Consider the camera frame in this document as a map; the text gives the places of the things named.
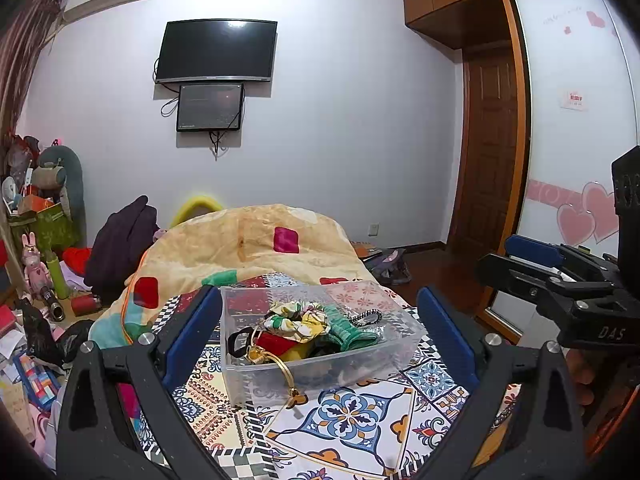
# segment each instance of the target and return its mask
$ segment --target pink rabbit figurine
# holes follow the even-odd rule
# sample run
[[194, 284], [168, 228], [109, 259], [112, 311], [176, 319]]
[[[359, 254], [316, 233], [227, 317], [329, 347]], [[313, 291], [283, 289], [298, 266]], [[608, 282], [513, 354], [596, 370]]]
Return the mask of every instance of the pink rabbit figurine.
[[34, 296], [39, 296], [43, 287], [53, 288], [49, 269], [40, 260], [40, 251], [36, 247], [36, 235], [22, 235], [22, 262], [24, 263], [24, 281]]

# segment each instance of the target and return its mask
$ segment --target clear plastic storage box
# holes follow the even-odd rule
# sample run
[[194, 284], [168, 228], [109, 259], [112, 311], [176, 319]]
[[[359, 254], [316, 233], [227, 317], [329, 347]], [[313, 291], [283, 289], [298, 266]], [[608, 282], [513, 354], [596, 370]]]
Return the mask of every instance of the clear plastic storage box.
[[[370, 291], [359, 299], [359, 291]], [[372, 308], [382, 311], [379, 323], [384, 329], [383, 342], [373, 346], [318, 356], [286, 365], [291, 371], [296, 388], [308, 396], [322, 390], [348, 386], [369, 378], [385, 378], [406, 368], [426, 330], [411, 314], [389, 298], [377, 283], [343, 282], [333, 285], [305, 285], [277, 288], [222, 287], [223, 313], [220, 322], [220, 361], [226, 390], [232, 404], [244, 405], [248, 400], [262, 405], [282, 404], [289, 398], [284, 375], [278, 365], [247, 364], [246, 360], [232, 357], [226, 352], [230, 334], [247, 326], [255, 326], [264, 319], [273, 301], [286, 303], [293, 300], [317, 301], [336, 304], [350, 315]]]

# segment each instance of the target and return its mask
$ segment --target dark coat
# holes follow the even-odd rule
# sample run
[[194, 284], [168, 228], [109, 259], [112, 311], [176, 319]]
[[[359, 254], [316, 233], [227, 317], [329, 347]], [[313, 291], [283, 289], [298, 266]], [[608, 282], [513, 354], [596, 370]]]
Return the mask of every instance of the dark coat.
[[125, 280], [136, 272], [142, 254], [154, 242], [158, 212], [146, 204], [148, 200], [145, 195], [139, 196], [112, 213], [95, 237], [84, 282], [100, 296], [104, 306], [118, 299]]

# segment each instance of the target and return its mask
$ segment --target metal screw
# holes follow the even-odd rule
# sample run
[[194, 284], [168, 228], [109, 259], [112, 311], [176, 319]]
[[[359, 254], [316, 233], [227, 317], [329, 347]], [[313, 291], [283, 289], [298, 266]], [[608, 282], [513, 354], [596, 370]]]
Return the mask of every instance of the metal screw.
[[502, 338], [494, 333], [484, 336], [484, 341], [491, 346], [498, 346], [502, 343]]
[[547, 341], [546, 349], [549, 350], [552, 354], [560, 353], [560, 345], [557, 341]]
[[140, 337], [138, 338], [138, 342], [141, 345], [147, 346], [150, 345], [153, 341], [155, 341], [156, 336], [153, 334], [153, 332], [145, 332], [143, 334], [140, 334]]
[[80, 345], [80, 351], [83, 354], [88, 354], [91, 350], [94, 349], [95, 343], [93, 341], [85, 341]]

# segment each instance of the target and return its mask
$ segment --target backpack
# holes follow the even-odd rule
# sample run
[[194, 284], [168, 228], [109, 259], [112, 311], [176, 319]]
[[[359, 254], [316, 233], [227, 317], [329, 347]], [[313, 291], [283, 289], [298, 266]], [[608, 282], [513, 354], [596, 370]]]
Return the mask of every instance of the backpack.
[[382, 254], [364, 262], [380, 285], [404, 285], [411, 281], [411, 273], [404, 262], [404, 249], [385, 249]]

